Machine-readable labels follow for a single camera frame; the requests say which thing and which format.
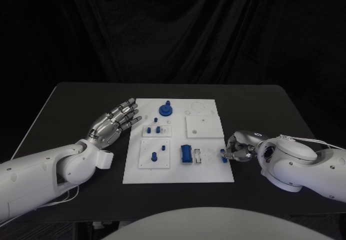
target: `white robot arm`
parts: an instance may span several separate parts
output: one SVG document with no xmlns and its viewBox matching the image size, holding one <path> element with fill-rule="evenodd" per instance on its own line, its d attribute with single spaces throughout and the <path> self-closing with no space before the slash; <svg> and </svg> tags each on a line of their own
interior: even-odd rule
<svg viewBox="0 0 346 240">
<path fill-rule="evenodd" d="M 284 135 L 268 138 L 251 131 L 236 131 L 221 155 L 239 162 L 257 157 L 261 174 L 277 187 L 298 192 L 304 186 L 346 203 L 346 150 L 327 148 L 314 152 L 296 139 L 326 144 L 319 140 Z"/>
<path fill-rule="evenodd" d="M 85 139 L 0 164 L 0 221 L 13 218 L 82 184 L 95 167 L 108 169 L 114 154 L 102 150 L 140 120 L 131 98 L 94 122 Z M 65 182 L 58 184 L 58 174 Z"/>
</svg>

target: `robotic hand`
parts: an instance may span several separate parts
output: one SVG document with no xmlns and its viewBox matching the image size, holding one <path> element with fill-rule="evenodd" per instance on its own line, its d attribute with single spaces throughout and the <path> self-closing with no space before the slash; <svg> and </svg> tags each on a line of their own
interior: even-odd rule
<svg viewBox="0 0 346 240">
<path fill-rule="evenodd" d="M 85 139 L 0 164 L 0 221 L 13 218 L 82 184 L 95 168 L 108 169 L 114 154 L 102 150 L 140 120 L 131 98 L 94 122 Z M 58 174 L 65 182 L 58 184 Z"/>
<path fill-rule="evenodd" d="M 326 144 L 285 135 L 268 138 L 252 131 L 236 131 L 221 155 L 239 162 L 257 157 L 261 174 L 277 187 L 298 192 L 306 186 L 326 198 L 346 203 L 346 150 L 333 146 L 337 149 L 314 152 L 296 139 Z"/>
</svg>

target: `black backdrop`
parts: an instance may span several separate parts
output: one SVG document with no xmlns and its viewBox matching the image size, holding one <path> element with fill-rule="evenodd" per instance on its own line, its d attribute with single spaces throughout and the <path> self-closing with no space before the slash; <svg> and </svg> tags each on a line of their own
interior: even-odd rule
<svg viewBox="0 0 346 240">
<path fill-rule="evenodd" d="M 59 82 L 278 84 L 316 136 L 346 147 L 345 0 L 0 4 L 1 160 Z"/>
</svg>

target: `black table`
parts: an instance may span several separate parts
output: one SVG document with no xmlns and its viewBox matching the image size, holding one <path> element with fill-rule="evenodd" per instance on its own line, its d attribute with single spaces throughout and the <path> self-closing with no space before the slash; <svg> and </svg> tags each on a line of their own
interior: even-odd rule
<svg viewBox="0 0 346 240">
<path fill-rule="evenodd" d="M 101 114 L 128 98 L 215 99 L 225 141 L 236 130 L 275 137 L 314 138 L 285 91 L 275 85 L 170 85 L 61 83 L 52 93 L 16 158 L 74 144 Z M 264 176 L 257 160 L 231 162 L 234 183 L 123 184 L 130 130 L 107 148 L 111 169 L 97 168 L 76 198 L 29 212 L 26 222 L 125 221 L 193 207 L 228 207 L 270 215 L 345 213 L 346 203 L 309 188 L 291 193 Z"/>
</svg>

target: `peg board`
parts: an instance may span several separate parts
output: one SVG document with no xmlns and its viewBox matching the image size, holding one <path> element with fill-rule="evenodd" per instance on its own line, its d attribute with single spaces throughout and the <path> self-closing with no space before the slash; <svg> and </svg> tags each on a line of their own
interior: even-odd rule
<svg viewBox="0 0 346 240">
<path fill-rule="evenodd" d="M 159 108 L 167 100 L 173 113 L 170 116 L 161 116 Z M 231 164 L 229 162 L 223 163 L 221 157 L 221 149 L 225 149 L 225 139 L 215 100 L 138 98 L 136 103 L 138 105 L 137 115 L 143 119 L 131 127 L 123 184 L 232 183 L 235 180 Z M 200 119 L 205 119 L 202 125 L 195 122 Z M 159 134 L 156 133 L 157 126 L 170 126 L 172 136 L 154 136 L 154 134 L 147 136 L 148 126 L 154 134 Z M 198 136 L 200 133 L 198 131 L 195 137 L 195 134 L 189 132 L 192 137 L 187 137 L 187 129 L 190 131 L 193 126 L 199 126 L 200 130 L 203 126 L 209 126 L 208 129 L 216 129 L 218 133 L 208 135 L 208 131 L 203 131 L 203 135 Z M 147 144 L 147 140 L 159 140 L 151 144 L 151 148 L 157 149 L 156 162 L 151 161 L 151 153 L 143 152 L 141 144 L 143 141 Z M 164 140 L 169 140 L 169 157 L 167 152 L 163 155 L 159 150 Z M 182 163 L 182 145 L 190 145 L 192 147 L 192 163 Z M 200 163 L 196 163 L 195 149 L 200 151 Z M 164 168 L 154 167 L 156 163 L 157 166 L 161 164 L 160 160 L 164 163 L 169 162 L 169 164 L 164 164 Z"/>
</svg>

